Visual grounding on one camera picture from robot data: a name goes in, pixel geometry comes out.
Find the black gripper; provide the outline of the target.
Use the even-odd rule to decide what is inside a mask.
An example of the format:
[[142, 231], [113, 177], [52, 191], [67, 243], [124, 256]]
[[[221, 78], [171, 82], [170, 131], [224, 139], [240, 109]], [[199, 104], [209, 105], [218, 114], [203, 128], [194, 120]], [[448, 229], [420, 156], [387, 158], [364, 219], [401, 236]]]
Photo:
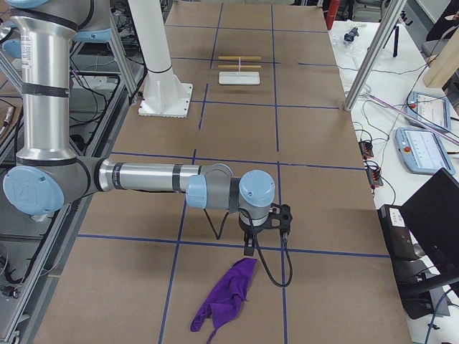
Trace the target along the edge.
[[258, 246], [257, 236], [262, 231], [268, 230], [268, 221], [256, 226], [255, 220], [252, 218], [248, 210], [239, 210], [239, 225], [241, 230], [244, 232], [244, 255], [247, 257], [253, 257], [255, 247]]

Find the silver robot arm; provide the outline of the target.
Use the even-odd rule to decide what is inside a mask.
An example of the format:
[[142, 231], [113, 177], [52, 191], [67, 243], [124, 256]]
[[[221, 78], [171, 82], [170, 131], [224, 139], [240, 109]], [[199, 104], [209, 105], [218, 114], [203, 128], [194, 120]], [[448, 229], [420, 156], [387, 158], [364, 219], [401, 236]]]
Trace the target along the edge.
[[24, 147], [3, 180], [8, 201], [39, 216], [97, 192], [131, 190], [183, 194], [190, 207], [236, 213], [245, 254], [278, 217], [269, 173], [237, 178], [223, 164], [117, 163], [76, 155], [70, 148], [70, 45], [112, 36], [108, 1], [10, 1], [21, 34]]

